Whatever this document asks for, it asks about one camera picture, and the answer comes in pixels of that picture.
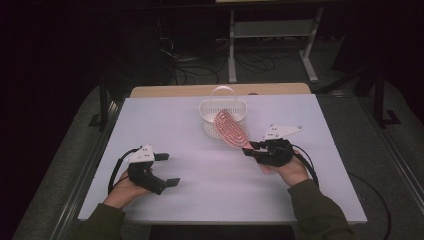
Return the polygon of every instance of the person's left hand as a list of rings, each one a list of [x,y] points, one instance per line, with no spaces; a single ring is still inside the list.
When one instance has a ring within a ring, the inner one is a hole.
[[[104,200],[103,204],[122,209],[127,206],[130,202],[139,196],[151,193],[140,186],[135,185],[128,179],[128,173],[125,171],[119,178],[117,184],[110,192],[109,196]]]

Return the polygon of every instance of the white basket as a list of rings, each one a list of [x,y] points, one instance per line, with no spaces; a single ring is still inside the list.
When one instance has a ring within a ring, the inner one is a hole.
[[[218,90],[231,91],[234,94],[234,99],[212,99],[215,92]],[[246,103],[237,99],[237,95],[232,88],[227,86],[219,86],[212,91],[211,98],[203,101],[199,106],[200,116],[202,116],[203,119],[203,130],[209,137],[221,139],[221,137],[215,131],[213,121],[215,116],[224,109],[230,112],[233,115],[234,120],[236,120],[241,126],[244,126],[244,118],[246,117],[247,113]]]

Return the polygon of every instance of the hand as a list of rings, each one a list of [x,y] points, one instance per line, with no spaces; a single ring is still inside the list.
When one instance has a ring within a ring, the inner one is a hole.
[[[104,200],[103,204],[122,209],[139,196],[151,193],[140,186],[135,185],[128,179],[128,173],[125,171],[119,178],[118,183],[112,192]]]
[[[296,156],[293,156],[290,162],[281,167],[264,166],[280,174],[283,181],[290,187],[309,179],[305,166]]]

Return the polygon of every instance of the floor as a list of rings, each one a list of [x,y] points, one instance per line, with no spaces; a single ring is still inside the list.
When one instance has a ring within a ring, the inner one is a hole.
[[[311,90],[318,90],[344,76],[331,70],[340,43],[341,40],[334,39],[316,41],[310,59],[319,82],[311,84],[297,54],[303,40],[240,42],[236,49],[238,83],[305,82]],[[177,64],[176,79],[171,84],[228,83],[225,55],[215,60],[180,56],[183,60]],[[352,80],[329,94],[317,95],[368,217],[368,223],[353,226],[355,235],[364,240],[420,239],[424,235],[420,227],[424,225],[424,211],[420,204],[419,190],[422,194],[422,189],[415,183],[424,183],[421,161],[424,127],[402,95],[386,83],[385,108],[393,110],[402,124],[381,129],[371,113],[372,91],[367,97],[356,97],[352,93],[355,84],[356,80]],[[98,89],[94,89],[75,116],[14,239],[67,239],[78,225],[76,217],[90,177],[94,176],[97,161],[119,114],[119,106],[111,105],[111,124],[99,131],[97,127],[88,126],[93,115],[99,113],[98,106]],[[412,175],[405,177],[408,169]],[[149,231],[150,226],[126,223],[122,239],[148,239]]]

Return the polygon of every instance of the olive green jacket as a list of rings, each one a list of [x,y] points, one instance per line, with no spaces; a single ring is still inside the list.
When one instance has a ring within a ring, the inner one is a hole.
[[[306,180],[288,189],[299,225],[300,240],[355,239],[340,207],[324,196],[312,180]],[[72,239],[120,240],[125,213],[99,204],[83,222]]]

